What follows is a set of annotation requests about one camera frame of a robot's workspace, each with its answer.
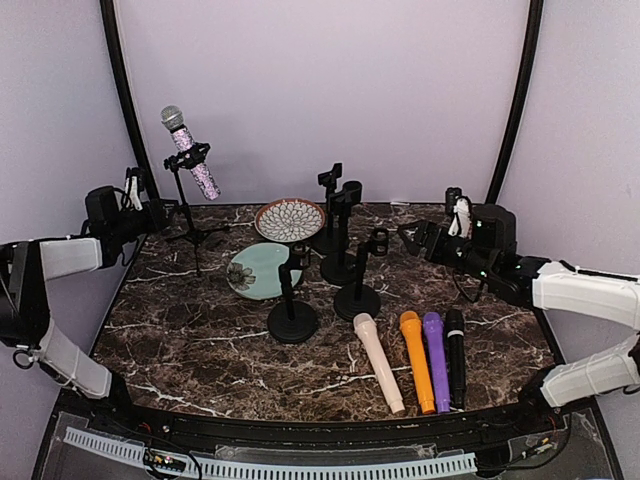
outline lavender wall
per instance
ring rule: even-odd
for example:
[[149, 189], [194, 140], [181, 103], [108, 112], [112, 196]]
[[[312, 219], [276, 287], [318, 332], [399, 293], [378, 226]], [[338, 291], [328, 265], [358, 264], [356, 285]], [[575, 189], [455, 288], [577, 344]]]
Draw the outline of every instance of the lavender wall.
[[[484, 197], [528, 0], [120, 0], [130, 80], [160, 192], [180, 106], [212, 145], [218, 202], [322, 198], [345, 163], [368, 201]], [[206, 203], [193, 181], [189, 199]]]
[[[522, 253], [640, 273], [640, 3], [548, 2], [527, 107], [500, 202]], [[550, 314], [567, 360], [632, 334]], [[638, 478], [640, 397], [599, 400], [629, 479]]]
[[[97, 1], [0, 2], [0, 244], [79, 231], [85, 194], [134, 164]], [[88, 350], [123, 271], [49, 283], [52, 316]], [[0, 478], [29, 478], [58, 389], [0, 344]]]

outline light blue plate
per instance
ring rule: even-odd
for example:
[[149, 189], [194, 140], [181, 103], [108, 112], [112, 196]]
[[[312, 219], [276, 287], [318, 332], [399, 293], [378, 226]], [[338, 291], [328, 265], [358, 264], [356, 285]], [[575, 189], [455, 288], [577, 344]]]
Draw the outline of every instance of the light blue plate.
[[[289, 247], [279, 243], [258, 243], [245, 248], [227, 267], [227, 282], [238, 294], [251, 300], [266, 300], [282, 295], [278, 267], [289, 258]], [[302, 276], [291, 272], [295, 286]]]

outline white cable carrier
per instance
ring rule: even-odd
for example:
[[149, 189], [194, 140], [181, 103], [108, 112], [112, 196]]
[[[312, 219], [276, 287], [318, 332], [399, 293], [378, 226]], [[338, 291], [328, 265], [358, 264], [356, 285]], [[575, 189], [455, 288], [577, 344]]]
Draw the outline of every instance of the white cable carrier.
[[[141, 442], [108, 438], [73, 427], [67, 427], [64, 442], [116, 462], [146, 468], [142, 462], [145, 446]], [[154, 451], [168, 453], [158, 449]], [[189, 457], [168, 454], [187, 463], [181, 478], [198, 478], [198, 470]], [[446, 478], [477, 471], [474, 453], [377, 465], [313, 467], [240, 463], [194, 456], [202, 468], [202, 478], [218, 480], [418, 480]], [[163, 473], [176, 474], [162, 467], [156, 468]]]

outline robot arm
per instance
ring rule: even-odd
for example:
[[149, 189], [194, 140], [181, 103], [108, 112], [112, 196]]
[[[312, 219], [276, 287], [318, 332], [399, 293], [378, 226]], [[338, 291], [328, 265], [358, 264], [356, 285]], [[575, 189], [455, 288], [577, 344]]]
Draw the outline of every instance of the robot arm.
[[[454, 217], [449, 228], [426, 221], [398, 228], [409, 253], [479, 279], [481, 288], [486, 285], [489, 292], [512, 305], [582, 313], [626, 325], [634, 332], [640, 330], [637, 276], [520, 256], [516, 253], [515, 216], [498, 205], [471, 207], [470, 202], [460, 203], [463, 198], [459, 189], [447, 190], [447, 213]], [[471, 225], [470, 232], [460, 225]], [[578, 362], [541, 371], [523, 389], [521, 398], [533, 394], [551, 407], [560, 407], [640, 384], [639, 369], [640, 337], [633, 335]]]
[[124, 380], [60, 331], [49, 312], [45, 282], [111, 267], [126, 243], [168, 226], [166, 207], [173, 204], [141, 202], [139, 177], [129, 172], [127, 177], [120, 202], [113, 187], [87, 195], [81, 236], [0, 246], [0, 341], [15, 349], [14, 363], [23, 369], [38, 363], [61, 386], [120, 410], [131, 405]]

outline floral plate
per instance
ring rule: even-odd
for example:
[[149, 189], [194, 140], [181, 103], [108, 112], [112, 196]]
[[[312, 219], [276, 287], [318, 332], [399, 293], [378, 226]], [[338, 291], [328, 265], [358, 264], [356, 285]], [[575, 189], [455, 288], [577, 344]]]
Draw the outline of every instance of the floral plate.
[[273, 242], [299, 242], [314, 236], [324, 225], [324, 211], [302, 198], [283, 198], [262, 207], [256, 230]]
[[[289, 258], [289, 247], [279, 243], [258, 243], [238, 253], [227, 267], [227, 282], [238, 294], [251, 300], [266, 300], [282, 295], [278, 267]], [[291, 272], [295, 286], [302, 272]]]

